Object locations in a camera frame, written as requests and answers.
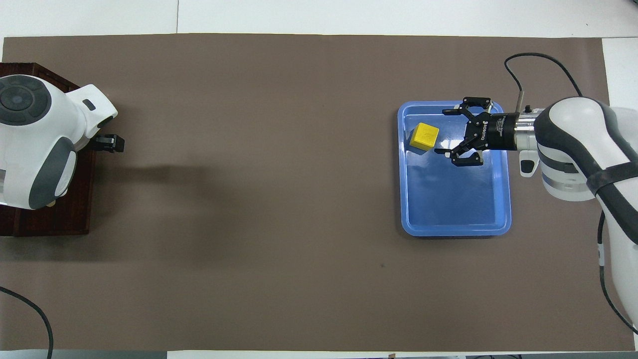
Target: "yellow cube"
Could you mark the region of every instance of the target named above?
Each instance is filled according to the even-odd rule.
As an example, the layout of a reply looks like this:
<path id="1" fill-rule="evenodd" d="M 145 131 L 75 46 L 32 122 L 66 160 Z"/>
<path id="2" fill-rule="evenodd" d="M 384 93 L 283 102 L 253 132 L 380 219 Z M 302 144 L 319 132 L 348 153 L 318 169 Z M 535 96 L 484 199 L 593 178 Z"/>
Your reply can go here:
<path id="1" fill-rule="evenodd" d="M 436 136 L 438 136 L 438 128 L 427 123 L 419 123 L 412 132 L 410 145 L 427 151 L 436 145 Z"/>

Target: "dark wooden box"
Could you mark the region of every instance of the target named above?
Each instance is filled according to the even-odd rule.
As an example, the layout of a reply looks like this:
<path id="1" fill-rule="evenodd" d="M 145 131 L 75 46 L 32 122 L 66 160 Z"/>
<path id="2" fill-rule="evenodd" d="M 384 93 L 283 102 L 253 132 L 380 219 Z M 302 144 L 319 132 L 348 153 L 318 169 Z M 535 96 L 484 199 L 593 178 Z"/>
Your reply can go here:
<path id="1" fill-rule="evenodd" d="M 39 77 L 64 92 L 79 88 L 36 63 L 0 63 L 0 77 L 16 74 Z M 91 219 L 95 160 L 95 151 L 83 149 L 78 152 L 77 166 L 69 189 L 53 207 L 22 210 L 0 205 L 0 236 L 87 234 Z"/>

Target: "blue plastic bin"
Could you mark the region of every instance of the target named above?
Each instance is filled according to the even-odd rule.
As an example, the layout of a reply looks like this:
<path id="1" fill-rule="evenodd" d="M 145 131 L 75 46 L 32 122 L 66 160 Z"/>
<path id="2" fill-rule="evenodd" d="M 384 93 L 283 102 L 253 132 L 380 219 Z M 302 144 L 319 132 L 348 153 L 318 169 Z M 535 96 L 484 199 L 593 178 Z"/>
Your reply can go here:
<path id="1" fill-rule="evenodd" d="M 433 149 L 423 152 L 410 146 L 412 131 L 421 122 L 439 128 L 437 148 L 461 142 L 467 119 L 441 113 L 459 103 L 414 101 L 399 109 L 401 221 L 413 236 L 497 236 L 512 224 L 505 151 L 484 151 L 481 166 L 456 167 Z M 503 109 L 495 103 L 493 112 Z"/>

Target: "black cable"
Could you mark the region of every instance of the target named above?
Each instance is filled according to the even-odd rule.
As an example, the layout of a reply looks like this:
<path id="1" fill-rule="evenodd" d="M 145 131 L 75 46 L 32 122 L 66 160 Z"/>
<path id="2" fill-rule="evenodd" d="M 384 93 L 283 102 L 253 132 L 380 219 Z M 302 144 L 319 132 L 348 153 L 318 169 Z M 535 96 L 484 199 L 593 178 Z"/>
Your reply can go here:
<path id="1" fill-rule="evenodd" d="M 550 61 L 552 61 L 553 63 L 557 64 L 558 67 L 561 68 L 561 70 L 563 70 L 563 72 L 565 72 L 565 75 L 567 75 L 567 78 L 569 79 L 569 81 L 572 83 L 574 89 L 576 90 L 576 93 L 578 93 L 578 96 L 582 97 L 582 92 L 581 89 L 578 88 L 578 85 L 576 84 L 576 81 L 574 80 L 574 78 L 572 77 L 572 74 L 569 73 L 569 71 L 567 70 L 567 68 L 565 67 L 565 65 L 563 65 L 560 61 L 558 61 L 557 59 L 551 57 L 550 55 L 545 55 L 545 54 L 541 54 L 539 52 L 521 52 L 519 54 L 514 54 L 511 55 L 510 57 L 505 59 L 505 62 L 503 63 L 503 65 L 505 65 L 505 69 L 507 70 L 507 72 L 510 73 L 510 75 L 512 76 L 512 78 L 514 79 L 514 81 L 516 81 L 516 85 L 519 88 L 519 91 L 523 90 L 523 87 L 521 86 L 521 82 L 516 78 L 516 75 L 514 75 L 514 72 L 512 72 L 512 70 L 510 69 L 510 67 L 508 66 L 508 61 L 510 61 L 511 59 L 517 58 L 517 57 L 523 57 L 523 56 L 536 56 L 536 57 L 542 57 L 544 59 L 548 59 Z"/>
<path id="2" fill-rule="evenodd" d="M 51 330 L 51 324 L 48 323 L 48 319 L 47 319 L 47 315 L 44 314 L 44 312 L 42 311 L 42 309 L 40 309 L 39 306 L 37 306 L 35 303 L 33 303 L 31 300 L 19 295 L 18 293 L 7 289 L 5 287 L 0 286 L 0 292 L 6 293 L 14 298 L 17 298 L 21 301 L 23 301 L 24 303 L 26 303 L 26 305 L 30 306 L 31 308 L 33 308 L 36 312 L 38 312 L 38 314 L 40 315 L 40 317 L 42 318 L 42 321 L 44 322 L 44 325 L 47 327 L 47 334 L 48 334 L 48 352 L 47 352 L 47 359 L 51 359 L 51 356 L 53 355 L 53 331 Z"/>
<path id="3" fill-rule="evenodd" d="M 600 212 L 600 220 L 598 220 L 598 235 L 597 235 L 598 245 L 600 245 L 600 246 L 602 246 L 602 228 L 603 228 L 604 224 L 605 224 L 605 212 L 601 211 Z M 600 251 L 599 255 L 600 256 L 604 256 L 605 253 L 603 251 Z M 620 318 L 620 320 L 622 320 L 623 323 L 625 325 L 627 325 L 627 327 L 629 329 L 632 330 L 632 332 L 634 332 L 636 335 L 638 335 L 638 330 L 636 330 L 636 328 L 634 328 L 634 326 L 631 325 L 627 321 L 627 319 L 625 319 L 625 317 L 623 317 L 622 314 L 620 314 L 620 312 L 618 311 L 618 309 L 616 308 L 614 303 L 611 301 L 611 298 L 609 297 L 609 293 L 607 293 L 607 287 L 605 287 L 605 264 L 604 264 L 604 258 L 601 259 L 600 264 L 601 265 L 598 266 L 598 273 L 600 275 L 600 287 L 602 288 L 602 294 L 604 294 L 605 299 L 607 300 L 607 303 L 609 303 L 609 306 L 612 308 L 614 313 L 616 313 L 616 315 Z"/>

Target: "brown mat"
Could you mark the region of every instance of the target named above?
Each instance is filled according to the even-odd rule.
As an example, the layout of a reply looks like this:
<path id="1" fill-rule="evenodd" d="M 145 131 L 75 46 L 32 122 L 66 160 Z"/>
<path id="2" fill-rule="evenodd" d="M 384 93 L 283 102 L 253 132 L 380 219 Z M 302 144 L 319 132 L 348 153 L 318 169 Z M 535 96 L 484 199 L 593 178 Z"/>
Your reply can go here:
<path id="1" fill-rule="evenodd" d="M 502 62 L 522 51 L 608 101 L 599 39 L 9 38 L 4 61 L 104 91 L 127 148 L 98 156 L 92 233 L 2 239 L 0 280 L 66 349 L 633 350 L 598 286 L 598 204 L 554 199 L 517 155 L 506 235 L 401 228 L 399 106 L 470 95 L 511 111 Z M 574 94 L 548 61 L 512 66 L 532 106 Z M 14 302 L 0 297 L 1 349 L 44 348 Z"/>

